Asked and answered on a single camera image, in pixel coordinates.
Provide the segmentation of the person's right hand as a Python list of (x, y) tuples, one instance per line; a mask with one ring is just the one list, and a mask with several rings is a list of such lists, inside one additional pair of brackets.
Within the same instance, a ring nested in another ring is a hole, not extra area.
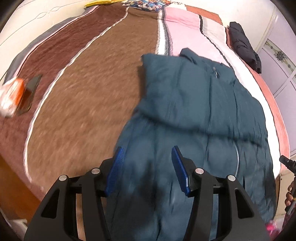
[(290, 206), (291, 202), (293, 201), (292, 189), (293, 189), (293, 182), (287, 188), (286, 199), (285, 199), (286, 206)]

